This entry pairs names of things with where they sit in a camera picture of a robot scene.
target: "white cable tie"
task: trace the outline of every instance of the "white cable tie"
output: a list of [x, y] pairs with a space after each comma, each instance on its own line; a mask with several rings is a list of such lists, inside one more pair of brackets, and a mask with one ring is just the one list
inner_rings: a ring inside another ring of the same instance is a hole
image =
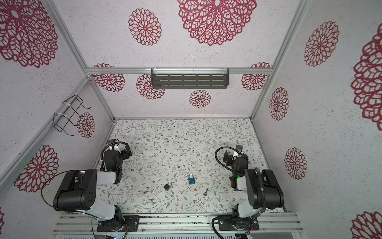
[[55, 114], [60, 114], [60, 115], [63, 115], [63, 116], [65, 116], [65, 117], [66, 117], [66, 115], [64, 115], [64, 114], [61, 114], [61, 113], [58, 113], [58, 112], [55, 112]]

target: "floral tabletop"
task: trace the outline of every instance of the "floral tabletop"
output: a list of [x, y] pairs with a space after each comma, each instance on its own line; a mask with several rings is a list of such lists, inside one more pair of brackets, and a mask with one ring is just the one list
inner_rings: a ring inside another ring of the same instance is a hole
[[267, 168], [249, 119], [119, 120], [111, 138], [127, 142], [133, 156], [123, 162], [121, 182], [97, 193], [123, 213], [230, 212], [247, 194], [230, 187], [232, 173], [216, 162], [222, 146], [242, 145], [249, 168]]

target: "blue padlock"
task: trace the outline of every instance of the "blue padlock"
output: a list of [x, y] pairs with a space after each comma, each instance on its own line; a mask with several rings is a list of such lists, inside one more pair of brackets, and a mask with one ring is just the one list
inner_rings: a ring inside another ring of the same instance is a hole
[[195, 184], [195, 178], [194, 175], [190, 174], [188, 176], [188, 184]]

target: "red doily pattern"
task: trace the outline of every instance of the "red doily pattern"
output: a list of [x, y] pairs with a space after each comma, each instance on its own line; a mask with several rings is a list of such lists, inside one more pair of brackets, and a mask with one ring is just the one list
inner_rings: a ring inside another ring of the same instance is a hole
[[382, 131], [382, 23], [373, 39], [362, 48], [360, 61], [353, 69], [353, 102], [362, 109], [362, 117], [377, 123]]
[[43, 145], [13, 182], [13, 185], [20, 191], [37, 192], [49, 178], [57, 173], [57, 169], [57, 153], [49, 145]]
[[381, 239], [382, 238], [382, 215], [375, 211], [374, 213], [364, 212], [358, 214], [357, 218], [351, 221], [350, 228], [352, 239]]
[[190, 103], [197, 107], [202, 108], [211, 102], [211, 95], [207, 91], [197, 90], [191, 93]]
[[[269, 68], [272, 66], [269, 63], [259, 62], [255, 65], [252, 65], [251, 67]], [[241, 84], [244, 88], [251, 91], [261, 89], [267, 77], [268, 76], [266, 74], [244, 74], [241, 77]]]
[[179, 16], [190, 36], [199, 41], [222, 45], [243, 31], [251, 20], [256, 0], [178, 0]]
[[[94, 67], [113, 67], [109, 64], [101, 63]], [[120, 91], [125, 87], [123, 74], [93, 74], [94, 80], [99, 86], [108, 91]]]
[[37, 68], [55, 58], [57, 33], [39, 0], [0, 1], [0, 51], [5, 60]]
[[158, 18], [147, 9], [136, 9], [129, 19], [130, 33], [144, 46], [152, 46], [159, 41], [162, 29]]
[[325, 62], [336, 47], [339, 34], [338, 25], [332, 21], [317, 27], [306, 43], [304, 53], [306, 64], [315, 67]]
[[1, 229], [3, 229], [5, 222], [4, 222], [4, 213], [1, 211], [0, 207], [0, 235], [1, 235]]
[[94, 118], [88, 112], [83, 112], [77, 120], [77, 129], [79, 134], [84, 138], [89, 138], [93, 135], [96, 125]]
[[287, 91], [279, 87], [277, 88], [269, 101], [269, 112], [274, 120], [281, 120], [284, 118], [285, 114], [288, 111], [289, 107], [289, 98]]
[[294, 179], [300, 180], [306, 174], [305, 156], [298, 148], [288, 149], [285, 154], [284, 165], [288, 174]]
[[148, 99], [161, 98], [166, 92], [163, 89], [154, 89], [152, 87], [151, 75], [149, 74], [139, 76], [135, 84], [138, 89], [138, 92]]

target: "black mounting plate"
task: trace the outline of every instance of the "black mounting plate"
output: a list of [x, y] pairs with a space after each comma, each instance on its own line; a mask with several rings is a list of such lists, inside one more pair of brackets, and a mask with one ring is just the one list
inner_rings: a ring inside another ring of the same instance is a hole
[[[125, 219], [125, 222], [128, 223], [130, 226], [129, 232], [134, 232], [138, 230], [140, 216], [123, 216], [123, 217]], [[123, 225], [123, 228], [120, 231], [125, 232], [126, 225]], [[97, 232], [111, 232], [111, 230], [98, 225]]]
[[[231, 215], [220, 215], [221, 217], [229, 217], [232, 218]], [[259, 230], [259, 223], [257, 222], [257, 219], [253, 219], [250, 221], [230, 221], [230, 220], [217, 220], [219, 224], [219, 230], [220, 231], [249, 231], [250, 229], [252, 231]]]

